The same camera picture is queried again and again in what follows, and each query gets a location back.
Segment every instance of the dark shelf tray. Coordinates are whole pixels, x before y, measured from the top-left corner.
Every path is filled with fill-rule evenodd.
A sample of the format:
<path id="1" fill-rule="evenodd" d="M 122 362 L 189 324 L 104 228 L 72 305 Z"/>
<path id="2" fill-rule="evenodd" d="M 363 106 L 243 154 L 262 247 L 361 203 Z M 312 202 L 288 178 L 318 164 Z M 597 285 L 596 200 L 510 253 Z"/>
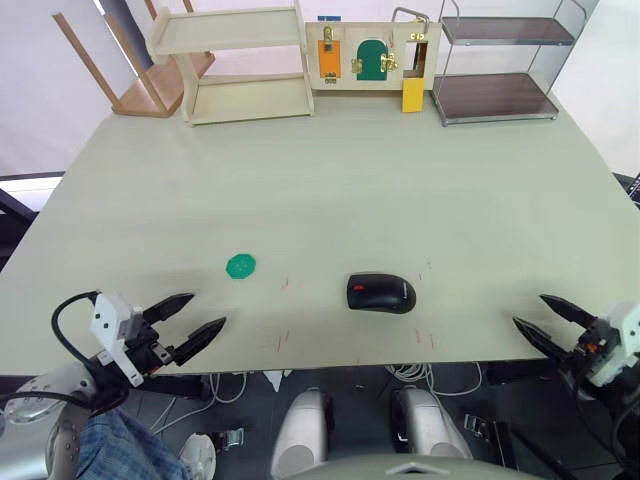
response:
<path id="1" fill-rule="evenodd" d="M 556 118 L 558 109 L 526 73 L 436 77 L 432 95 L 445 125 Z"/>
<path id="2" fill-rule="evenodd" d="M 573 36 L 554 18 L 442 17 L 453 45 L 573 45 Z"/>

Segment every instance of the computer mouse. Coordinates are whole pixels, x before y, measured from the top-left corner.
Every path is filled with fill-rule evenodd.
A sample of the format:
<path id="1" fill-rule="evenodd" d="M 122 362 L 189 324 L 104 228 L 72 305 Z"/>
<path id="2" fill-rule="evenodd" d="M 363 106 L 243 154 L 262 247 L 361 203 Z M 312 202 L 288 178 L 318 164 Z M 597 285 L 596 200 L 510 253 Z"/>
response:
<path id="1" fill-rule="evenodd" d="M 416 304 L 416 291 L 396 275 L 359 273 L 349 278 L 347 302 L 352 310 L 407 313 Z"/>

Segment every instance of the table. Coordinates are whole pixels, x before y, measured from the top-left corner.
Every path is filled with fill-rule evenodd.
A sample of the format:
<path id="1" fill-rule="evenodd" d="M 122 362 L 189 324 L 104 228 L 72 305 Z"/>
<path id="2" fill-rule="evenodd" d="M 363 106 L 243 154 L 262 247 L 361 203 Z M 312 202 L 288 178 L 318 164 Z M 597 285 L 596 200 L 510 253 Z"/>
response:
<path id="1" fill-rule="evenodd" d="M 316 116 L 189 128 L 111 116 L 0 275 L 0 374 L 71 360 L 49 328 L 65 298 L 117 290 L 144 307 L 195 299 L 158 329 L 218 338 L 163 373 L 538 358 L 512 324 L 565 346 L 580 329 L 537 299 L 593 313 L 640 300 L 640 216 L 570 116 L 443 128 L 399 95 L 316 95 Z M 255 273 L 232 280 L 227 260 Z M 406 315 L 351 311 L 350 273 L 401 275 Z M 63 315 L 86 354 L 89 304 Z"/>

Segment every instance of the orange panel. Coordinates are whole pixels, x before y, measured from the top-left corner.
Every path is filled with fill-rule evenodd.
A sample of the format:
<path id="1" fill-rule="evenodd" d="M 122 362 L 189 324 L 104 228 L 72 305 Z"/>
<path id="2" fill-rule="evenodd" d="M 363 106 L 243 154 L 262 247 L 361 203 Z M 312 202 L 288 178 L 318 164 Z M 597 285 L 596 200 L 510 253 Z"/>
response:
<path id="1" fill-rule="evenodd" d="M 324 41 L 318 40 L 318 63 L 322 78 L 326 77 L 327 73 L 335 73 L 336 78 L 340 78 L 340 40 L 334 40 L 329 51 L 325 51 Z"/>

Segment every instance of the green door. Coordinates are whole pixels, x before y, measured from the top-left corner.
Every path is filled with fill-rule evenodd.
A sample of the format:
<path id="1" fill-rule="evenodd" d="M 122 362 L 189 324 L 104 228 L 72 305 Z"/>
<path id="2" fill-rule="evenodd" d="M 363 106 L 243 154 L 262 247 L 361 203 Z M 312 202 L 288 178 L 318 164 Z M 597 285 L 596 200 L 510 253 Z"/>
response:
<path id="1" fill-rule="evenodd" d="M 386 55 L 387 46 L 380 40 L 365 40 L 358 47 L 358 60 L 362 60 L 362 72 L 358 80 L 386 80 L 387 72 L 380 71 L 380 55 Z"/>

